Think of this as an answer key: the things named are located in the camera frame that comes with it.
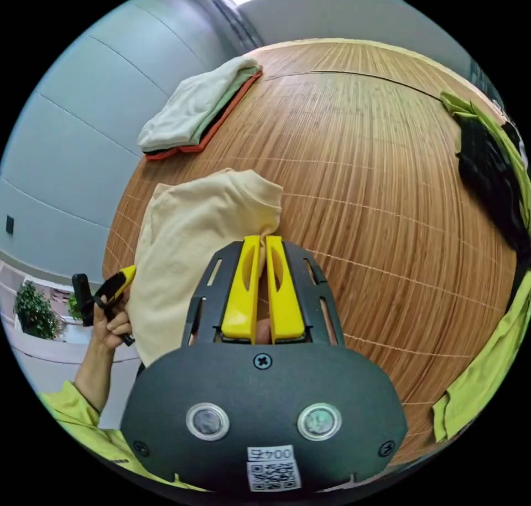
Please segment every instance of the qr code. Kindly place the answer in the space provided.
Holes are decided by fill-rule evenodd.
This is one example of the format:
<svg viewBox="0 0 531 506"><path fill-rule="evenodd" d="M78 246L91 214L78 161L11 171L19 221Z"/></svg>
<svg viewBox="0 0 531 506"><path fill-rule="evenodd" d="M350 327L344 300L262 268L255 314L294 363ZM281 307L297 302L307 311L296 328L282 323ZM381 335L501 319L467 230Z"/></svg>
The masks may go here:
<svg viewBox="0 0 531 506"><path fill-rule="evenodd" d="M271 463L247 463L252 491L287 491L300 488L300 477L294 460Z"/></svg>

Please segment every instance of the green towel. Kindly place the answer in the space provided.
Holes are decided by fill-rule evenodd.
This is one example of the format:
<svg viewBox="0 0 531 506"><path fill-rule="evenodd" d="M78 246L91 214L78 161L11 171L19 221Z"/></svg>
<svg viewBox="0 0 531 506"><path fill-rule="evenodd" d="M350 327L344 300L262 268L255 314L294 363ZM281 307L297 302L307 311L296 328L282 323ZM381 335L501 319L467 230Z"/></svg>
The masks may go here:
<svg viewBox="0 0 531 506"><path fill-rule="evenodd" d="M194 134L190 138L190 142L181 144L181 146L190 146L192 144L199 144L201 142L201 135L204 130L207 129L212 119L229 103L230 99L236 94L238 89L249 79L252 78L257 72L260 71L259 67L249 67L248 69L242 69L236 75L234 81L230 84L230 87L225 91L225 94L219 99L218 103L214 106L214 109L209 115L199 124L198 128L194 131Z"/></svg>
<svg viewBox="0 0 531 506"><path fill-rule="evenodd" d="M447 92L441 94L441 101L452 116L477 117L506 153L520 185L520 212L531 237L531 182L513 143L499 124L472 102L465 102ZM455 436L492 399L514 361L530 318L531 270L528 270L509 311L498 323L485 347L433 406L436 441Z"/></svg>

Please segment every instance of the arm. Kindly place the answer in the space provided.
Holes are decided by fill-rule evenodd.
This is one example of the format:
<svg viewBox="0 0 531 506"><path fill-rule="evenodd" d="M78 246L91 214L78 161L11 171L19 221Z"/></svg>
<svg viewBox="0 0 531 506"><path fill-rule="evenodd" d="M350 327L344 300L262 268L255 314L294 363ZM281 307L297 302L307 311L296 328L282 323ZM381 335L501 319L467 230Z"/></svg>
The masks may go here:
<svg viewBox="0 0 531 506"><path fill-rule="evenodd" d="M109 397L114 351L122 343L120 335L131 333L124 307L125 302L116 307L116 317L108 322L103 310L94 305L92 338L74 382L79 393L99 413Z"/></svg>

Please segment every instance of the hand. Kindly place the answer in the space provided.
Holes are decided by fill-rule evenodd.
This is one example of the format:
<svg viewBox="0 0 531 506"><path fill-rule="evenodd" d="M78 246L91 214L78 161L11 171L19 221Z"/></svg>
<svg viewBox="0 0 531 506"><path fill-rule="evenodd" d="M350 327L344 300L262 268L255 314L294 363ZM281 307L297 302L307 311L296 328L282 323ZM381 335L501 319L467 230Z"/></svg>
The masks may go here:
<svg viewBox="0 0 531 506"><path fill-rule="evenodd" d="M123 300L113 309L114 319L108 321L103 309L97 304L94 304L94 325L92 337L99 343L103 344L107 349L114 351L120 344L123 343L121 335L131 334L131 324L129 316L124 310L127 300L129 299L128 290L124 293ZM107 303L107 298L102 296L101 301Z"/></svg>
<svg viewBox="0 0 531 506"><path fill-rule="evenodd" d="M271 344L271 321L269 318L261 319L256 323L255 344Z"/></svg>

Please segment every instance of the wall outlet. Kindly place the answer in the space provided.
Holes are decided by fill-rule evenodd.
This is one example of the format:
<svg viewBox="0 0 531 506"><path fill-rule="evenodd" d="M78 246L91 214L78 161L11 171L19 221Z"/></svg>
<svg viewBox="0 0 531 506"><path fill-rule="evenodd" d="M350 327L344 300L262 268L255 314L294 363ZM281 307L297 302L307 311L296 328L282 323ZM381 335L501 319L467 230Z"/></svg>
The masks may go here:
<svg viewBox="0 0 531 506"><path fill-rule="evenodd" d="M15 220L13 218L11 218L11 216L7 215L6 231L7 231L8 235L12 235L13 234L14 225L15 225Z"/></svg>

